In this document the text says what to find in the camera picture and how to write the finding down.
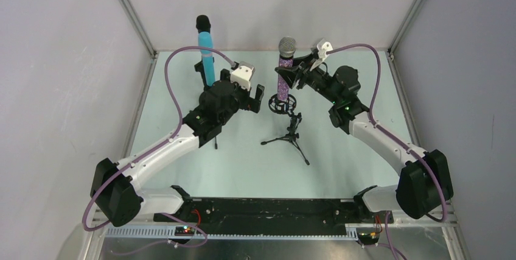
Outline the black microphone orange end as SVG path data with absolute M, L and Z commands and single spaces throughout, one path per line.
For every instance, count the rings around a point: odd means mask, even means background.
M 198 33 L 202 32 L 211 32 L 211 22 L 209 20 L 209 17 L 207 15 L 198 15 L 196 18 L 196 25 L 195 25 Z

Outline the teal blue microphone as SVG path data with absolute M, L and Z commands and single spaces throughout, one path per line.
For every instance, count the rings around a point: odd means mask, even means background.
M 198 46 L 208 47 L 213 49 L 213 41 L 211 34 L 207 31 L 199 32 L 198 34 Z M 201 61 L 203 63 L 203 71 L 206 79 L 206 85 L 212 86 L 215 82 L 215 70 L 214 70 L 214 57 L 213 52 L 210 50 L 201 49 Z

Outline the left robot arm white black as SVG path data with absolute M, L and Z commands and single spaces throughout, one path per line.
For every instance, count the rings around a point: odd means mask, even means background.
M 180 129 L 169 133 L 140 153 L 113 162 L 97 163 L 90 196 L 107 222 L 121 227 L 139 214 L 175 214 L 183 195 L 172 187 L 144 189 L 149 179 L 181 156 L 203 147 L 221 133 L 239 110 L 260 111 L 265 87 L 255 96 L 237 82 L 219 80 L 199 96 L 199 104 L 183 117 Z

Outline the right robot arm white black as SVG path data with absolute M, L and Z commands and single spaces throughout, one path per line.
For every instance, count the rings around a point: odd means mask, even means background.
M 358 71 L 340 66 L 333 75 L 313 69 L 310 56 L 296 58 L 292 66 L 275 71 L 289 88 L 311 87 L 332 103 L 329 117 L 335 128 L 365 143 L 398 174 L 396 185 L 372 186 L 355 197 L 370 213 L 403 211 L 413 219 L 424 216 L 436 222 L 448 219 L 447 200 L 453 197 L 446 156 L 439 150 L 427 151 L 402 141 L 377 120 L 371 107 L 357 96 Z

